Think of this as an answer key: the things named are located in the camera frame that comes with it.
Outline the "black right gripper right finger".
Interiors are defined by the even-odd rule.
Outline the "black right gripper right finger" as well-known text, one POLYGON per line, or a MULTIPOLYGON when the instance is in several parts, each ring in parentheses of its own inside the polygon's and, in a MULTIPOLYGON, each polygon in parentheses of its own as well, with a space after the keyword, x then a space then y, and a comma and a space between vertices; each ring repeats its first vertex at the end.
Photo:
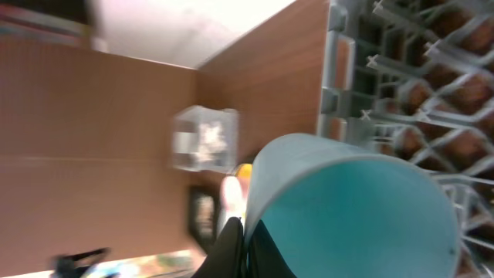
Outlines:
POLYGON ((247 252, 248 278, 296 278, 260 220, 250 238, 247 252))

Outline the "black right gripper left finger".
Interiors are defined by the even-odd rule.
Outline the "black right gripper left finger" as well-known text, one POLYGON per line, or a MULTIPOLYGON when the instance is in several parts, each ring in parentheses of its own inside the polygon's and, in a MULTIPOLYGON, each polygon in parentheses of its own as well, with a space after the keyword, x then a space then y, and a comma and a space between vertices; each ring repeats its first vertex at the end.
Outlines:
POLYGON ((222 229, 211 252, 191 278, 238 278, 242 260, 243 225, 231 217, 222 229))

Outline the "light blue cup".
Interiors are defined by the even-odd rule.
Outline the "light blue cup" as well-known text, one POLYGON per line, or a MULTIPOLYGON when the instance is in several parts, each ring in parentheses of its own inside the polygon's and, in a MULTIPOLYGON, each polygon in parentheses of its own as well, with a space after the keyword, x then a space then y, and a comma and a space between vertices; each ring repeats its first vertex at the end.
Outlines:
POLYGON ((255 157, 246 243, 259 225, 297 277, 452 277, 460 257, 455 211, 429 174, 311 134, 255 157))

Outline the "white napkin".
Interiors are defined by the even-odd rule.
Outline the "white napkin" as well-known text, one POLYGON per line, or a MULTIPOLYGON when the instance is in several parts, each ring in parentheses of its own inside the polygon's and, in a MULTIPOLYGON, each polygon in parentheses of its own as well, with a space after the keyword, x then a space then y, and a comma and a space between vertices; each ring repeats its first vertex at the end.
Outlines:
POLYGON ((213 161, 215 155, 227 149, 223 126, 219 121, 199 125, 198 149, 195 157, 199 162, 213 161))

